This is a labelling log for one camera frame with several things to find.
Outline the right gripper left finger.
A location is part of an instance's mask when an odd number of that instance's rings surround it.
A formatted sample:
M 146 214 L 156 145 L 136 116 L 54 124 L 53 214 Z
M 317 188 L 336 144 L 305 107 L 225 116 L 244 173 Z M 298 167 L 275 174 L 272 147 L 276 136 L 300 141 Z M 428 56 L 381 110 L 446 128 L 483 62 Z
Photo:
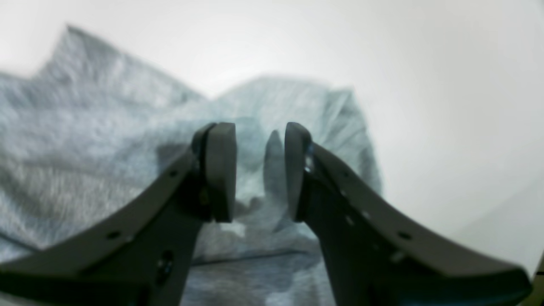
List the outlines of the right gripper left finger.
M 178 306 L 203 224 L 233 219 L 236 158 L 235 124 L 207 124 L 111 217 L 2 264 L 1 293 L 46 306 Z

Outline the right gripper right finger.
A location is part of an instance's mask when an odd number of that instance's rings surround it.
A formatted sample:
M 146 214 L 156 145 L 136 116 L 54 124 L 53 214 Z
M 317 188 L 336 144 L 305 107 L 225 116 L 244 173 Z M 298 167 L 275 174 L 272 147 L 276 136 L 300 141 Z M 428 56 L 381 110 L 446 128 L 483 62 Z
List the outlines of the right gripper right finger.
M 301 124 L 284 134 L 291 218 L 317 236 L 338 306 L 516 306 L 527 272 L 454 243 L 389 205 Z

